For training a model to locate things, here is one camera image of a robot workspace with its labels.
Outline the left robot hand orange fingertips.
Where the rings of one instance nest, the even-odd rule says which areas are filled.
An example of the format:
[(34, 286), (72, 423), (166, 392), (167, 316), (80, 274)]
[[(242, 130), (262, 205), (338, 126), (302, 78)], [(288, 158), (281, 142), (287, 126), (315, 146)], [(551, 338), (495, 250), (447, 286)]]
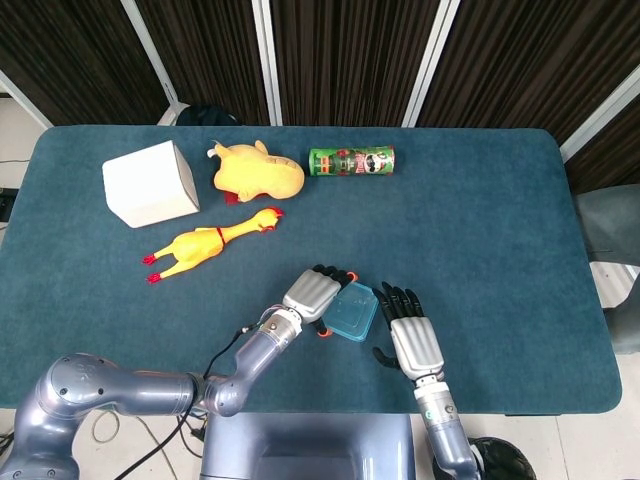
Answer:
[(357, 279), (354, 272), (316, 264), (305, 270), (289, 288), (283, 305), (295, 310), (303, 324), (313, 326), (318, 336), (326, 338), (332, 332), (326, 327), (322, 315), (338, 293)]

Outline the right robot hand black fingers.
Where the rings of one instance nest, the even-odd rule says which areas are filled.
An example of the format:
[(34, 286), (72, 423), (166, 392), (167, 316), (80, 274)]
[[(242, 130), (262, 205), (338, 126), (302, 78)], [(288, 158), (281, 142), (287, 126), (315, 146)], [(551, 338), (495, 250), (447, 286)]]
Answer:
[(395, 354), (386, 355), (373, 347), (376, 361), (386, 368), (402, 371), (414, 384), (427, 378), (443, 381), (444, 357), (430, 319), (424, 313), (417, 295), (382, 282), (382, 290), (373, 289), (389, 330)]

